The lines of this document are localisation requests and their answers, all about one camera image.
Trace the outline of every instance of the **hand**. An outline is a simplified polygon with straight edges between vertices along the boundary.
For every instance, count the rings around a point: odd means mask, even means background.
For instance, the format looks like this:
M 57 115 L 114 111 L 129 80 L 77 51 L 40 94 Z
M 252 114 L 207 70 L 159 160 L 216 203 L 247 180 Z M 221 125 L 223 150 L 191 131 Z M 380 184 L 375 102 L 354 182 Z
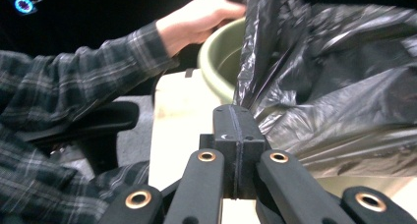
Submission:
M 212 29 L 225 20 L 244 16 L 246 7 L 227 0 L 194 0 L 158 20 L 156 28 L 169 56 L 191 43 L 203 43 Z

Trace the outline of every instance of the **trash can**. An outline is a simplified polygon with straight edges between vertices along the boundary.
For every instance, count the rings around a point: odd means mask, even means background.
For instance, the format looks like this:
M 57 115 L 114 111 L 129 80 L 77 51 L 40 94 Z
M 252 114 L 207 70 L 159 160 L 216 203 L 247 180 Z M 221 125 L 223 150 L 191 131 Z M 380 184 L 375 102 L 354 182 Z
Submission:
M 198 67 L 223 104 L 233 100 L 244 33 L 245 20 L 233 21 L 215 31 L 199 52 Z

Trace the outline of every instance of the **chair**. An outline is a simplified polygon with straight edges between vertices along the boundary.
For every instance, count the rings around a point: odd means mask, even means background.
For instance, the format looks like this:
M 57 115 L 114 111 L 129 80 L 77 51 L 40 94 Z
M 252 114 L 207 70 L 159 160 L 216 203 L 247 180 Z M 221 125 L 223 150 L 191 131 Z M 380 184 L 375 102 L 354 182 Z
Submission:
M 68 128 L 18 135 L 50 155 L 56 144 L 67 142 L 80 148 L 95 175 L 118 167 L 117 134 L 133 129 L 139 119 L 136 103 L 114 101 L 91 111 Z

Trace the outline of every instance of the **plastic bag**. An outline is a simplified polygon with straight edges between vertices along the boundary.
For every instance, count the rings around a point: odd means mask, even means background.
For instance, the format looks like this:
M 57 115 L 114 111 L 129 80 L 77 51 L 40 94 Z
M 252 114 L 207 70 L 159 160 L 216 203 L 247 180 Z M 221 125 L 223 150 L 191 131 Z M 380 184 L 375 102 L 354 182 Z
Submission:
M 315 177 L 417 174 L 417 13 L 248 0 L 234 103 Z

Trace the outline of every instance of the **flannel shirt sleeve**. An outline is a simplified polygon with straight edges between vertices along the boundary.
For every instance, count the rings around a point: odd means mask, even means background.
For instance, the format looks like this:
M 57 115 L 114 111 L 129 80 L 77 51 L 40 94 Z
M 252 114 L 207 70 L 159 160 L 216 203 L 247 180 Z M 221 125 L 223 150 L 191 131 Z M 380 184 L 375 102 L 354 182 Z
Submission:
M 0 124 L 0 223 L 10 215 L 25 223 L 97 223 L 120 192 L 148 181 L 148 171 L 141 162 L 88 181 Z
M 155 23 L 74 54 L 31 58 L 0 51 L 0 122 L 15 131 L 68 125 L 177 65 L 168 57 Z

